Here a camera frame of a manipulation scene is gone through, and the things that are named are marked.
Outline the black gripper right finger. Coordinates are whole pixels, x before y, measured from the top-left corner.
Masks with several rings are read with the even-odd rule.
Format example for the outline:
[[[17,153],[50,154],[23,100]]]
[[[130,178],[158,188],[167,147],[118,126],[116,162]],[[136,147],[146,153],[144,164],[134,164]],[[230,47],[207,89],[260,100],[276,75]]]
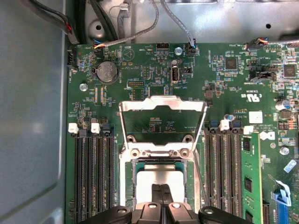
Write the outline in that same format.
[[[197,213],[184,203],[174,202],[169,185],[161,185],[161,199],[173,224],[244,224],[245,220],[213,206]]]

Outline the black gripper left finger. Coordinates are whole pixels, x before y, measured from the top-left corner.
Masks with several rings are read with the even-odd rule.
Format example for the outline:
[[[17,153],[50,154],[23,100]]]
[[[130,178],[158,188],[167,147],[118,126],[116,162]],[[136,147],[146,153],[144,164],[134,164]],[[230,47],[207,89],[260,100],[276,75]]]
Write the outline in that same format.
[[[152,184],[152,202],[141,203],[140,209],[115,206],[81,221],[82,224],[160,224],[163,204],[163,185]]]

